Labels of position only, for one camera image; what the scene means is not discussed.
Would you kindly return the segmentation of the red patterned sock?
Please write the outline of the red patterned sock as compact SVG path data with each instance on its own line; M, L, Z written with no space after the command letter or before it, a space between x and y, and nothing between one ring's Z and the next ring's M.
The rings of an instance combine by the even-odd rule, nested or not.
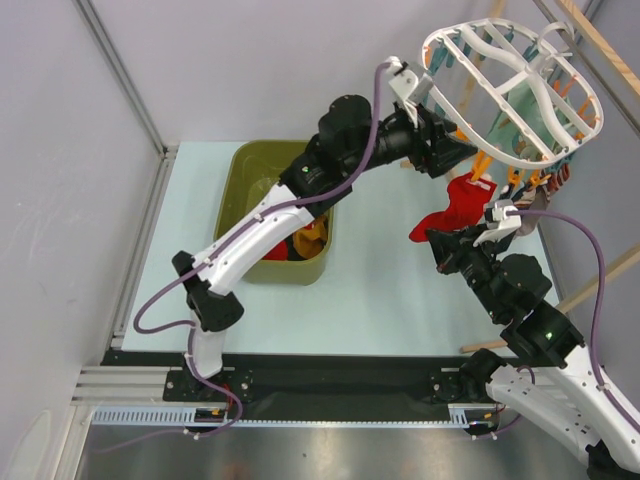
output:
M428 242L428 230L450 233L475 225L481 219L484 206L492 199L497 184L491 178L480 177L473 181L472 177L469 172L449 182L447 208L424 217L409 233L410 241Z
M285 240L280 241L263 257L265 261L287 261L288 258L289 258L289 248Z

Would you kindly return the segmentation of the white round clip hanger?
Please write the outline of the white round clip hanger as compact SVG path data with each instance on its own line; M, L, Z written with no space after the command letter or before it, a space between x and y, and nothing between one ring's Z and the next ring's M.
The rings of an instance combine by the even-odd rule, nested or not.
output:
M536 32L503 18L433 31L419 57L430 102L494 160L519 170L561 162L600 134L604 112L568 46L549 41L556 30L575 34L566 22Z

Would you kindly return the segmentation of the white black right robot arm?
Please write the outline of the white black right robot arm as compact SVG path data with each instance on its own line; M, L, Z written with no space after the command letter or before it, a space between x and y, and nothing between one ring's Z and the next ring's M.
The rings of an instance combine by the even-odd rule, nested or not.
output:
M473 401L488 397L526 418L564 446L591 479L636 479L639 433L635 408L622 414L609 402L611 387L596 379L587 343L571 321L545 296L551 289L538 260L507 254L508 239L484 241L483 225L456 232L427 232L437 270L459 273L486 310L502 326L501 338L526 366L551 380L560 401L482 348L463 365L461 388Z

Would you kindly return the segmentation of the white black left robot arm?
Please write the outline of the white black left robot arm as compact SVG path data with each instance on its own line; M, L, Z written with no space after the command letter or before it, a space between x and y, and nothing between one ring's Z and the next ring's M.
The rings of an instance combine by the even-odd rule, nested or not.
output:
M219 391L225 334L244 313L233 288L245 273L349 195L365 171L407 158L418 172L438 178L475 154L476 147L455 131L454 122L424 107L415 120L396 107L379 121L366 98L342 96L321 117L317 134L302 153L244 218L200 253L178 252L172 265L195 322L185 354L188 392L208 400Z

